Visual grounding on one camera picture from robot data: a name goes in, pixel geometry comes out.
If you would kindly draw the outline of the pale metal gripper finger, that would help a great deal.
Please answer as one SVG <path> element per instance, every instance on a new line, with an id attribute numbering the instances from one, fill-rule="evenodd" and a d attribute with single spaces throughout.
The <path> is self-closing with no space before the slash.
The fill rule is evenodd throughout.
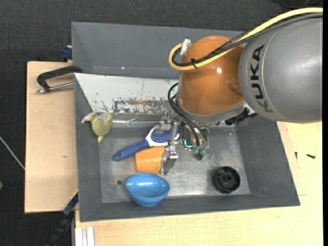
<path id="1" fill-rule="evenodd" d="M 161 175 L 168 175 L 170 168 L 174 167 L 175 162 L 178 159 L 176 148 L 165 148 L 161 159 L 161 168 L 159 173 Z"/>
<path id="2" fill-rule="evenodd" d="M 164 110 L 159 122 L 159 132 L 167 131 L 172 126 L 172 121 L 176 119 L 176 112 L 173 110 Z"/>

